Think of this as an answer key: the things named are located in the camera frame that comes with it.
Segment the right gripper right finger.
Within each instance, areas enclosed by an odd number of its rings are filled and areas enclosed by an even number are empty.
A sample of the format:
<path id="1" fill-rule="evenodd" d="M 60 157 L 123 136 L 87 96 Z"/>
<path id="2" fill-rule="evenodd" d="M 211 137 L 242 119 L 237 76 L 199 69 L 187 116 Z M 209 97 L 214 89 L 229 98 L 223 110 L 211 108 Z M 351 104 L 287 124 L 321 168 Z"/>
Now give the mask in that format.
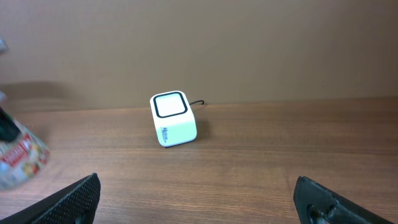
<path id="1" fill-rule="evenodd" d="M 301 223 L 392 224 L 306 176 L 298 177 L 293 199 Z"/>

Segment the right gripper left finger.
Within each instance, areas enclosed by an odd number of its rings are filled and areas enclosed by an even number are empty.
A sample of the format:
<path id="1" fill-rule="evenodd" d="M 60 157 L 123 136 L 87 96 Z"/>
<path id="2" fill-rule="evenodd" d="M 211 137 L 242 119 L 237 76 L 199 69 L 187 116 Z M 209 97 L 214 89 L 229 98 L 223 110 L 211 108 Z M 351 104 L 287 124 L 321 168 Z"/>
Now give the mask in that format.
<path id="1" fill-rule="evenodd" d="M 1 224 L 92 224 L 100 192 L 100 180 L 93 173 L 2 219 Z"/>

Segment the green lid jar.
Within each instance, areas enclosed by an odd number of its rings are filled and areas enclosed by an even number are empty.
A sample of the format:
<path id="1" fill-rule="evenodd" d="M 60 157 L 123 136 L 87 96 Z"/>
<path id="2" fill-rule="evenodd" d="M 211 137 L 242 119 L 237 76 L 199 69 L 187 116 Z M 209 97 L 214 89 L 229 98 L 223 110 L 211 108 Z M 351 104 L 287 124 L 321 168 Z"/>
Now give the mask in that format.
<path id="1" fill-rule="evenodd" d="M 49 154 L 43 141 L 1 110 L 1 190 L 35 177 L 46 166 Z"/>

